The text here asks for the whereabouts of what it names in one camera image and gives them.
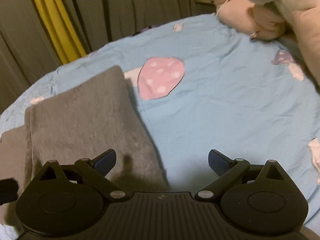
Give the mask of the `grey sweatpants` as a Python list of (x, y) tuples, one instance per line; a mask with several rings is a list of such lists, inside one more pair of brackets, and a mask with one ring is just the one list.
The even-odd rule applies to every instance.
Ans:
[(114, 149), (117, 163), (107, 175), (124, 191), (167, 189), (151, 139), (129, 97), (120, 67), (28, 107), (24, 125), (1, 136), (1, 178), (20, 190), (49, 160), (73, 164)]

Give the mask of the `light blue mushroom bedsheet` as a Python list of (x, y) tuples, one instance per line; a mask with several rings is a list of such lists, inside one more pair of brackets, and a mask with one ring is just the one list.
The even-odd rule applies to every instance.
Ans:
[(215, 148), (252, 163), (276, 159), (309, 204), (306, 226), (319, 232), (318, 174), (308, 144), (319, 137), (319, 93), (287, 65), (272, 64), (278, 42), (250, 41), (214, 15), (185, 18), (111, 42), (46, 74), (1, 115), (1, 132), (20, 127), (32, 98), (65, 92), (108, 68), (141, 67), (151, 57), (176, 57), (185, 76), (165, 98), (146, 101), (131, 90), (143, 124), (159, 152), (170, 186), (197, 191), (213, 178), (207, 164)]

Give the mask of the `purple black object behind bed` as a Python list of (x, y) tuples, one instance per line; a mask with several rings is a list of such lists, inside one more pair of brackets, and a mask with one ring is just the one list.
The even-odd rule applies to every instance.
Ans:
[(133, 34), (133, 36), (139, 35), (139, 34), (144, 33), (144, 32), (146, 32), (146, 31), (148, 31), (148, 30), (150, 30), (150, 29), (157, 28), (157, 27), (159, 27), (159, 26), (160, 26), (160, 25), (150, 25), (150, 26), (147, 26), (147, 27), (145, 27), (144, 29), (135, 32), (135, 33)]

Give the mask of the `grey curtain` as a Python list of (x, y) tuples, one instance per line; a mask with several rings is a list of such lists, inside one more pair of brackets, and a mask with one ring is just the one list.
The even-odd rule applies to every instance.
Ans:
[[(202, 14), (199, 0), (62, 0), (86, 55), (108, 42)], [(63, 65), (34, 0), (1, 0), (1, 110)]]

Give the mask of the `dark wooden nightstand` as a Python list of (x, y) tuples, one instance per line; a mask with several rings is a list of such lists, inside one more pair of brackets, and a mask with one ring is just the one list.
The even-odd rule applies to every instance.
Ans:
[(207, 6), (212, 6), (212, 7), (215, 6), (215, 4), (212, 0), (199, 0), (199, 1), (196, 1), (196, 4), (207, 5)]

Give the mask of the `grey pink plush toy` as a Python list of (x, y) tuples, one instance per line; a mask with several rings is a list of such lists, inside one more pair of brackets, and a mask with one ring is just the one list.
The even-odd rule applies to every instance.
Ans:
[(274, 3), (291, 25), (304, 62), (319, 83), (319, 0), (250, 0), (264, 5)]

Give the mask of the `yellow curtain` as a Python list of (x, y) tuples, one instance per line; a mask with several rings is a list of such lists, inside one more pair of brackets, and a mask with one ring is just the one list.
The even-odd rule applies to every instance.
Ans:
[(86, 55), (62, 0), (34, 0), (39, 16), (47, 29), (62, 64)]

